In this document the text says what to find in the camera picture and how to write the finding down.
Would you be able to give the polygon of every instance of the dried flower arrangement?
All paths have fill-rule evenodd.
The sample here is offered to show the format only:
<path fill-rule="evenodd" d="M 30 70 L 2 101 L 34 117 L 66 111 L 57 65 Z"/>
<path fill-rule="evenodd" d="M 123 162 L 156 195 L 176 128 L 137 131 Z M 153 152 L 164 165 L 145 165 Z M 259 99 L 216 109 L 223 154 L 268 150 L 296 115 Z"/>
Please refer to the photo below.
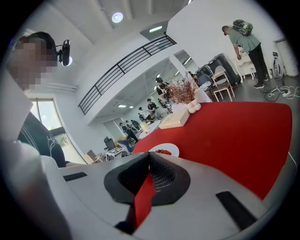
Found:
<path fill-rule="evenodd" d="M 188 80 L 188 73 L 183 79 L 178 79 L 176 83 L 169 86 L 170 97 L 177 104 L 188 104 L 195 99 L 194 92 L 198 89 L 194 81 Z"/>

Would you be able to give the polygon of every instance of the black pants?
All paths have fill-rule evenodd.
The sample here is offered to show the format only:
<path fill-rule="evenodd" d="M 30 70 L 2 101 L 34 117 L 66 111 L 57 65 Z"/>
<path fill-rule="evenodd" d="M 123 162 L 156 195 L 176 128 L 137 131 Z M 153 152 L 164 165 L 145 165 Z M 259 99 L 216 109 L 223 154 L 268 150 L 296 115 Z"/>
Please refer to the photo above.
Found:
<path fill-rule="evenodd" d="M 258 78 L 258 84 L 263 84 L 263 80 L 266 79 L 268 74 L 266 63 L 263 59 L 262 47 L 259 44 L 255 49 L 249 52 L 249 58 L 251 59 Z"/>
<path fill-rule="evenodd" d="M 132 137 L 134 140 L 135 140 L 135 142 L 137 143 L 139 140 L 136 138 L 136 136 L 135 136 L 135 134 L 133 133 L 133 131 L 132 130 L 127 130 L 126 131 L 126 133 L 128 134 L 128 136 L 130 136 L 130 137 Z"/>

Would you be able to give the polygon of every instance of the white ceiling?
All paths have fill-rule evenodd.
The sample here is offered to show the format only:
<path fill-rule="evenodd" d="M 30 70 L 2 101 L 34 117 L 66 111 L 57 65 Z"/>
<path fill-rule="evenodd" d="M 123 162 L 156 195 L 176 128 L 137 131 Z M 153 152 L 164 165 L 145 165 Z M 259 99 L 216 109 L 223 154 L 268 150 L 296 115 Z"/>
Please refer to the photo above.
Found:
<path fill-rule="evenodd" d="M 180 51 L 175 54 L 177 59 L 183 64 L 189 55 L 185 51 Z M 193 62 L 191 59 L 185 67 Z M 157 85 L 155 82 L 156 76 L 160 74 L 160 77 L 165 81 L 169 81 L 175 77 L 177 68 L 169 61 L 165 59 L 153 67 L 149 68 L 142 75 L 138 76 L 127 87 L 125 87 L 111 102 L 105 106 L 97 117 L 103 117 L 113 114 L 125 114 L 130 111 L 129 106 L 136 106 L 140 104 L 147 96 L 149 97 L 153 93 L 154 87 Z M 119 108 L 118 105 L 126 105 L 126 108 Z"/>
<path fill-rule="evenodd" d="M 177 13 L 188 0 L 46 0 L 24 25 L 25 29 L 48 32 L 56 44 L 71 42 L 72 65 L 60 66 L 54 82 L 74 85 L 81 61 L 93 46 L 133 19 L 158 13 Z M 120 23 L 112 15 L 124 15 Z"/>

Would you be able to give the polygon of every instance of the white plate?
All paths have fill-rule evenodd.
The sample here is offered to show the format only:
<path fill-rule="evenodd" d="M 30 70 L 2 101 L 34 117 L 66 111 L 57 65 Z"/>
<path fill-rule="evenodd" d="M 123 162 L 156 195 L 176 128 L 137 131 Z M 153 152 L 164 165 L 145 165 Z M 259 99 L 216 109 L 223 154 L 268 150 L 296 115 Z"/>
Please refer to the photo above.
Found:
<path fill-rule="evenodd" d="M 151 148 L 149 150 L 149 152 L 155 152 L 156 150 L 159 150 L 159 149 L 167 150 L 170 153 L 172 153 L 172 156 L 179 157 L 179 149 L 176 145 L 174 145 L 172 143 L 163 143 L 163 144 L 157 145 L 154 148 Z"/>

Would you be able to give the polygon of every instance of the green t-shirt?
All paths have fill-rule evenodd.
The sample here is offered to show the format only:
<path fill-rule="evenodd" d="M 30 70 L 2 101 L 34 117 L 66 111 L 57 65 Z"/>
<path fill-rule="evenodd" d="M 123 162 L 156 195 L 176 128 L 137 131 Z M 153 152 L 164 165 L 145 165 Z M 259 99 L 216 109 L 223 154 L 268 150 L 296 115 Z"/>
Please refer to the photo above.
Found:
<path fill-rule="evenodd" d="M 232 44 L 236 43 L 237 45 L 241 46 L 247 53 L 255 49 L 261 43 L 253 35 L 243 36 L 240 32 L 234 29 L 230 30 L 229 38 Z"/>

